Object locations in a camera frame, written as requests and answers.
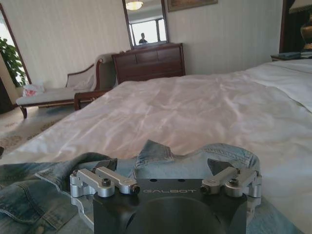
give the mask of wall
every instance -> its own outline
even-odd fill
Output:
[[[121,0],[0,0],[33,82],[62,87],[100,53],[130,48]],[[188,74],[225,73],[277,53],[282,0],[219,0],[167,12]]]
[[[1,0],[33,83],[64,87],[99,54],[130,49],[121,0]]]
[[[219,0],[167,14],[171,42],[182,42],[188,74],[227,73],[278,53],[283,0]]]
[[[19,98],[19,95],[16,91],[15,85],[10,77],[9,71],[5,66],[4,60],[2,56],[0,56],[0,79],[2,80],[2,83],[6,89],[6,92],[8,93],[8,96],[12,102],[12,104],[15,104],[16,99]]]

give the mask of painting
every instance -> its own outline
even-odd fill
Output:
[[[215,3],[218,3],[218,0],[168,0],[168,11],[178,11]]]

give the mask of chaise lounge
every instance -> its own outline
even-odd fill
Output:
[[[20,97],[16,100],[24,118],[27,118],[26,107],[61,106],[74,104],[76,93],[112,89],[116,76],[111,54],[100,55],[94,64],[87,69],[67,75],[65,88],[47,89],[42,94],[32,97]]]

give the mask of green leaves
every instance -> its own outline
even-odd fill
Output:
[[[6,68],[10,73],[10,77],[16,87],[21,87],[26,85],[26,74],[20,68],[23,67],[19,55],[17,53],[16,47],[9,45],[7,39],[2,39],[0,37],[0,53],[5,62]],[[16,80],[16,77],[21,78],[21,82]]]

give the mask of ceiling light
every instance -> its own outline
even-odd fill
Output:
[[[138,10],[138,9],[140,9],[141,7],[142,7],[142,5],[143,5],[143,2],[141,2],[141,1],[128,1],[127,3],[126,3],[126,8],[127,8],[127,10],[130,10],[130,11],[136,11],[136,10]]]

